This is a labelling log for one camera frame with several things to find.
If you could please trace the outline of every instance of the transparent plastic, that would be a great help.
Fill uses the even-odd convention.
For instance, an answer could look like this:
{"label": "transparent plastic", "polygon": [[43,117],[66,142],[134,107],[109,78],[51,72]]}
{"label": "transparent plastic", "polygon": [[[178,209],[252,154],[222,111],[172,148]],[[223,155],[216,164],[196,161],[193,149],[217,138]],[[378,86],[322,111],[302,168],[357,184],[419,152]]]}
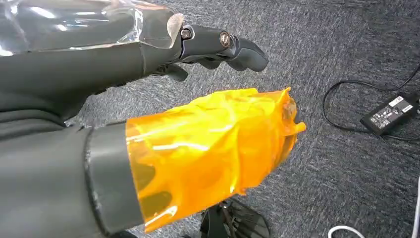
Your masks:
{"label": "transparent plastic", "polygon": [[290,88],[222,91],[129,119],[127,150],[145,230],[205,210],[262,180],[306,129]]}
{"label": "transparent plastic", "polygon": [[139,0],[5,0],[0,9],[0,56],[135,42],[169,49],[184,21]]}

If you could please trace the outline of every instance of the metal joint screw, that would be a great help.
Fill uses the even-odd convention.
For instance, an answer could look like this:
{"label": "metal joint screw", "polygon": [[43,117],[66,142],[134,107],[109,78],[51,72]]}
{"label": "metal joint screw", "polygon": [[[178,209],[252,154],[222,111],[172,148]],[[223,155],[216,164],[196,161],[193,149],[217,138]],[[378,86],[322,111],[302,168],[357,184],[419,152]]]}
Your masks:
{"label": "metal joint screw", "polygon": [[188,40],[188,39],[191,39],[191,37],[193,36],[193,34],[191,34],[191,31],[190,30],[188,30],[188,29],[183,29],[182,31],[181,31],[181,38],[183,39],[183,40]]}
{"label": "metal joint screw", "polygon": [[226,31],[222,31],[220,34],[220,43],[223,47],[230,46],[230,35]]}

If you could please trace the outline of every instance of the black shoe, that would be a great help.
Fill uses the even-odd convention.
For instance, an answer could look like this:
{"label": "black shoe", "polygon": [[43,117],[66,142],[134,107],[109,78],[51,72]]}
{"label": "black shoe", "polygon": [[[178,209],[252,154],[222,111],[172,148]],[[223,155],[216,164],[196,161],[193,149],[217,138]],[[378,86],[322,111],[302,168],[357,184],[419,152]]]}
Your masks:
{"label": "black shoe", "polygon": [[204,213],[201,238],[269,238],[264,218],[230,198]]}

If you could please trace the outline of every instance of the white cable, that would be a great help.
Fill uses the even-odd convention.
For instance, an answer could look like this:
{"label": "white cable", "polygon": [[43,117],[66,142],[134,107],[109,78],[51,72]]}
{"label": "white cable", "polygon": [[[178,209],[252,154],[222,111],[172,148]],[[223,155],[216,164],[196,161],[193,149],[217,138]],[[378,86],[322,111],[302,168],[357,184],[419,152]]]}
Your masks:
{"label": "white cable", "polygon": [[328,231],[328,238],[332,238],[332,234],[338,230],[348,230],[351,231],[353,233],[355,233],[356,235],[358,235],[358,237],[360,238],[365,238],[362,233],[360,233],[358,230],[354,229],[353,227],[348,227],[348,226],[335,226],[331,229],[329,229]]}
{"label": "white cable", "polygon": [[[414,225],[413,225],[413,233],[411,235],[411,238],[417,238],[417,235],[419,233],[419,220],[420,220],[420,177],[417,184],[417,204],[416,204],[416,212],[414,214]],[[328,238],[332,238],[332,234],[339,230],[347,230],[355,233],[359,236],[359,238],[365,238],[362,233],[360,233],[358,230],[348,227],[348,226],[335,226],[331,228],[328,231]]]}
{"label": "white cable", "polygon": [[411,238],[417,238],[419,233],[419,218],[420,218],[420,177],[419,183],[417,185],[417,204],[416,204],[416,213],[414,215],[414,225],[413,225],[413,233]]}

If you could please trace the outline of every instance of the gray carpet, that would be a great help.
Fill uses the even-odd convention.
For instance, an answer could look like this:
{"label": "gray carpet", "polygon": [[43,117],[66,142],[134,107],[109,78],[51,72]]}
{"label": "gray carpet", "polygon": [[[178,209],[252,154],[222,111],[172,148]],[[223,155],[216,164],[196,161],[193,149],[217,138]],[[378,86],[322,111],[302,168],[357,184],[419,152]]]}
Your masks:
{"label": "gray carpet", "polygon": [[[292,87],[308,130],[289,160],[240,199],[263,214],[274,238],[325,238],[339,224],[366,237],[411,234],[420,176],[418,156],[405,156],[377,138],[339,131],[321,116],[327,87],[341,79],[383,86],[404,81],[420,57],[420,2],[416,0],[157,0],[186,15],[189,23],[220,27],[249,38],[267,53],[262,73],[223,65],[189,66],[182,83],[146,78],[88,99],[73,120],[104,123],[161,112],[216,90]],[[413,90],[415,81],[406,90]],[[330,117],[359,125],[361,115],[390,94],[343,85],[329,103]],[[415,136],[419,120],[399,133]],[[396,143],[402,148],[417,145]],[[198,215],[141,237],[192,234]],[[337,237],[353,237],[337,233]]]}

